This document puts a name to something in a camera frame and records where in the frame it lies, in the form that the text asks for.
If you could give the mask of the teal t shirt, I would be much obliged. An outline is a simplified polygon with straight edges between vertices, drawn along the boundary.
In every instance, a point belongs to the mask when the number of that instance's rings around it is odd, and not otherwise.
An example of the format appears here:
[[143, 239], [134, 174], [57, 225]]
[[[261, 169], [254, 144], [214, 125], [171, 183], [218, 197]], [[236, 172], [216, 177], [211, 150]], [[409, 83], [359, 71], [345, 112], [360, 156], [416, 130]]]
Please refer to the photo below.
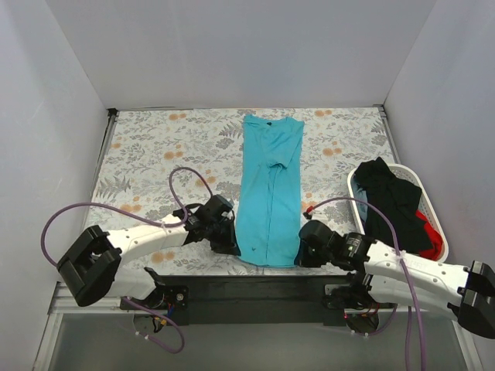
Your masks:
[[295, 265], [301, 228], [304, 123], [244, 117], [243, 173], [235, 232], [242, 261], [287, 268]]

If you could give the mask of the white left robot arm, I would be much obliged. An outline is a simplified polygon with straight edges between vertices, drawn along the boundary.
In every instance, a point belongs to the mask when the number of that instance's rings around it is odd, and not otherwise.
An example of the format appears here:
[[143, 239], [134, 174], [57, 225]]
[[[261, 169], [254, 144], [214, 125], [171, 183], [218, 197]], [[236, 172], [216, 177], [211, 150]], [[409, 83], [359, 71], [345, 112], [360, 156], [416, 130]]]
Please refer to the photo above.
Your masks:
[[189, 204], [158, 222], [123, 230], [104, 231], [90, 226], [60, 258], [56, 268], [80, 307], [105, 296], [138, 299], [146, 308], [164, 301], [164, 285], [151, 268], [144, 273], [124, 269], [126, 264], [160, 250], [207, 240], [218, 254], [239, 256], [233, 205], [214, 195], [204, 204]]

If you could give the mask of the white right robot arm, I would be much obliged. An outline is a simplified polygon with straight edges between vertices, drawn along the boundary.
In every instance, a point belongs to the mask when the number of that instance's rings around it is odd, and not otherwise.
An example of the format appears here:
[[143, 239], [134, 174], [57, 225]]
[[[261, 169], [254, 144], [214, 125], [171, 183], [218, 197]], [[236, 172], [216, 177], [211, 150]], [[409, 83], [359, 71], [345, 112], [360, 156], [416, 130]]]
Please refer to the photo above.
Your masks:
[[299, 239], [299, 266], [332, 264], [347, 272], [346, 283], [326, 293], [332, 307], [418, 307], [493, 339], [494, 271], [488, 264], [475, 260], [467, 267], [397, 254], [393, 247], [360, 233], [339, 235], [318, 220], [306, 223]]

